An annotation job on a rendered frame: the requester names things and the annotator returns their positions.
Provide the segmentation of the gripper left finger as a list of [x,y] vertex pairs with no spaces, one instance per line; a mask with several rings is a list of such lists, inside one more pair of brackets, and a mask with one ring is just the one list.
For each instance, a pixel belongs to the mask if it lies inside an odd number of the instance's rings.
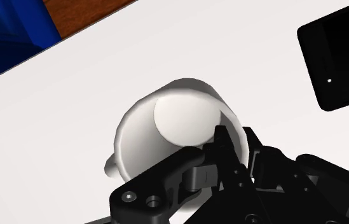
[[109,198],[111,224],[168,224],[169,219],[205,188],[229,190],[250,181],[227,128],[202,148],[185,146],[115,189]]

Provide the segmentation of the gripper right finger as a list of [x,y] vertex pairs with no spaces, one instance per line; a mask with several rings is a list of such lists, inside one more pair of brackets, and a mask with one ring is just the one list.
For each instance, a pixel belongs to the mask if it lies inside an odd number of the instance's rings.
[[249,172],[272,224],[349,224],[349,171],[311,154],[292,160],[250,127]]

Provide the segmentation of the white mug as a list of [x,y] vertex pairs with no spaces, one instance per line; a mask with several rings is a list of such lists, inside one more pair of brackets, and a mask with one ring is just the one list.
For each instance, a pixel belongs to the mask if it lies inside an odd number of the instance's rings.
[[121,176],[125,184],[185,146],[202,148],[211,143],[218,125],[227,128],[240,163],[248,168],[246,133],[221,96],[201,80],[174,80],[124,114],[105,172]]

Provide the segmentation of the black flat rectangular block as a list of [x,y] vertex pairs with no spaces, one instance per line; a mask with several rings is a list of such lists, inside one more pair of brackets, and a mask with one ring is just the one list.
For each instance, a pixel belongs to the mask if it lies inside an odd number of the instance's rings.
[[320,108],[349,106],[349,6],[302,25],[297,37]]

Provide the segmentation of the blue furniture piece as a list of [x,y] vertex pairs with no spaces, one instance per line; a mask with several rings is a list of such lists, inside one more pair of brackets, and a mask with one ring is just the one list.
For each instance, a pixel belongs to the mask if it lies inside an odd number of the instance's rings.
[[0,0],[0,74],[61,40],[43,0]]

